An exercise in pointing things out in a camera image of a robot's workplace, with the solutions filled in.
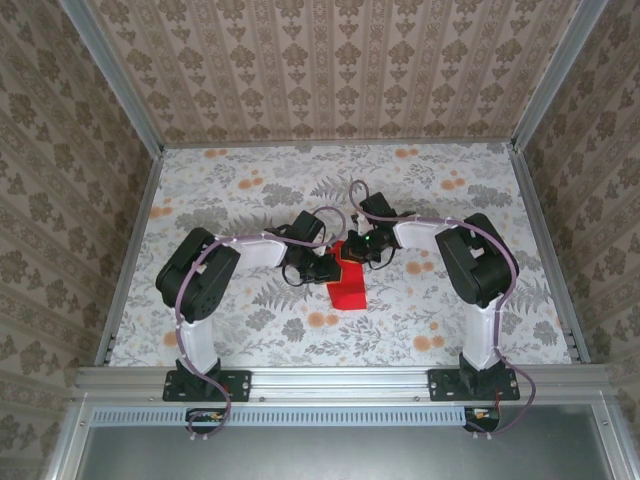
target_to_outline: floral tablecloth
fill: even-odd
[[[485,213],[521,268],[503,314],[505,354],[570,362],[506,145],[474,143],[166,151],[111,365],[174,364],[174,317],[154,281],[192,228],[255,233],[322,205],[351,214],[356,178],[398,212]],[[338,231],[336,216],[321,215]],[[326,286],[290,287],[279,269],[239,271],[214,314],[217,352],[227,367],[457,363],[465,318],[438,252],[400,250],[387,268],[366,267],[365,282],[367,310],[344,312]]]

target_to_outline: patterned wallpaper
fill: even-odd
[[[577,0],[89,0],[166,144],[508,137]]]
[[[640,2],[610,1],[525,155],[591,354],[640,438]]]
[[[0,2],[0,478],[52,452],[149,167],[57,1]]]

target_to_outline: red block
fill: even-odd
[[[344,242],[336,242],[329,253],[335,253],[342,268],[339,282],[327,284],[333,308],[338,310],[366,310],[367,291],[364,286],[364,268],[360,263],[342,260],[340,248]]]

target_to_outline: purple cable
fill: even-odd
[[[500,351],[500,345],[499,345],[499,341],[500,341],[500,309],[505,304],[505,302],[508,300],[509,296],[515,290],[517,276],[518,276],[517,270],[516,270],[516,265],[513,262],[513,259],[511,258],[511,255],[509,255],[509,252],[502,245],[502,243],[500,243],[500,241],[498,241],[496,238],[494,238],[491,234],[489,234],[488,232],[482,230],[481,228],[476,227],[475,225],[471,225],[469,223],[465,223],[465,222],[463,222],[461,220],[455,220],[455,219],[452,219],[452,218],[444,219],[444,218],[428,218],[428,217],[419,217],[419,216],[413,216],[413,217],[378,217],[376,215],[371,215],[371,214],[365,212],[364,210],[362,210],[360,205],[358,205],[356,203],[356,201],[353,199],[353,191],[354,191],[354,187],[356,185],[361,185],[362,187],[364,187],[365,193],[366,193],[367,196],[369,196],[369,187],[362,180],[355,180],[349,187],[349,200],[351,200],[351,204],[353,205],[353,207],[356,209],[356,211],[358,213],[361,213],[362,215],[364,215],[367,218],[370,218],[372,220],[382,221],[382,222],[388,222],[389,220],[393,220],[393,221],[397,221],[398,223],[411,222],[411,221],[416,221],[417,220],[419,222],[424,222],[424,223],[429,223],[429,224],[434,224],[434,225],[455,225],[457,227],[466,228],[467,230],[470,230],[470,231],[480,235],[481,237],[484,237],[489,243],[491,243],[494,247],[496,247],[496,249],[504,257],[505,261],[507,262],[507,265],[509,266],[509,271],[511,273],[511,284],[509,285],[509,288],[504,293],[504,295],[502,297],[500,297],[500,299],[496,303],[496,313],[495,313],[494,328],[493,328],[493,351],[496,353],[498,358],[507,367],[511,368],[514,372],[517,372],[520,375],[522,375],[524,378],[527,379],[527,381],[531,385],[531,394],[529,395],[529,399],[527,400],[527,403],[524,405],[523,409],[520,411],[518,416],[511,423],[509,423],[508,425],[496,430],[495,432],[491,432],[491,434],[492,435],[497,435],[497,434],[506,432],[507,430],[512,428],[514,425],[516,425],[522,419],[522,417],[527,412],[529,407],[531,407],[531,404],[533,403],[533,400],[536,397],[536,384],[533,381],[533,378],[531,378],[531,376],[527,372],[525,372],[522,369],[520,369],[520,368],[516,367],[515,365],[511,364],[505,358],[505,356],[502,354],[502,352]],[[475,427],[475,428],[478,428],[480,431],[483,431],[483,429],[478,427],[477,425],[475,425],[475,424],[471,424],[471,425],[473,427]]]
[[[176,297],[176,305],[175,305],[176,340],[178,342],[178,349],[180,350],[180,354],[182,356],[182,359],[183,359],[184,363],[187,365],[187,368],[194,375],[196,375],[198,378],[200,378],[200,379],[204,380],[205,382],[210,383],[211,385],[213,385],[222,394],[222,396],[224,397],[224,400],[225,400],[225,412],[224,412],[224,416],[222,417],[222,420],[220,421],[220,423],[209,434],[201,435],[205,439],[209,435],[213,436],[216,433],[218,433],[222,429],[224,424],[227,423],[227,420],[229,419],[229,415],[231,414],[231,397],[229,397],[229,393],[227,393],[227,391],[222,387],[222,385],[220,385],[214,379],[207,377],[204,373],[200,372],[195,367],[195,365],[189,359],[189,356],[187,355],[186,349],[184,348],[184,343],[182,341],[182,336],[180,335],[180,327],[182,326],[182,323],[184,322],[184,318],[180,314],[180,307],[182,306],[182,300],[184,298],[184,293],[187,290],[187,285],[189,285],[189,282],[191,281],[191,279],[195,275],[198,267],[202,264],[204,259],[207,258],[207,256],[214,249],[216,249],[217,247],[219,247],[222,244],[234,243],[234,242],[236,242],[238,240],[262,240],[262,239],[266,239],[266,240],[275,240],[277,242],[289,243],[289,244],[293,244],[293,245],[301,245],[303,247],[312,247],[312,248],[328,247],[328,246],[333,245],[335,242],[337,242],[340,238],[342,238],[344,236],[344,233],[347,230],[347,219],[345,218],[344,214],[340,210],[338,210],[335,207],[330,207],[330,206],[320,207],[317,210],[315,210],[313,212],[313,214],[315,215],[316,213],[318,213],[320,211],[323,211],[323,210],[331,210],[332,212],[336,212],[340,216],[340,219],[342,220],[342,230],[340,230],[340,233],[335,237],[331,237],[326,242],[320,242],[320,243],[302,242],[302,241],[299,241],[299,240],[292,240],[292,239],[289,239],[289,238],[276,237],[275,235],[269,235],[269,234],[238,235],[236,237],[219,238],[219,239],[217,239],[215,242],[213,242],[211,245],[209,245],[207,248],[205,248],[202,251],[200,256],[191,265],[191,269],[189,270],[189,272],[187,272],[187,275],[184,277],[184,280],[182,281],[182,285],[180,285],[180,290],[178,290],[178,296]],[[205,416],[205,415],[210,415],[210,412],[196,412],[195,414],[193,414],[189,418],[189,423],[187,425],[187,430],[191,434],[191,438],[192,439],[194,439],[196,437],[196,435],[197,435],[193,431],[193,421],[196,418],[202,417],[202,416]]]

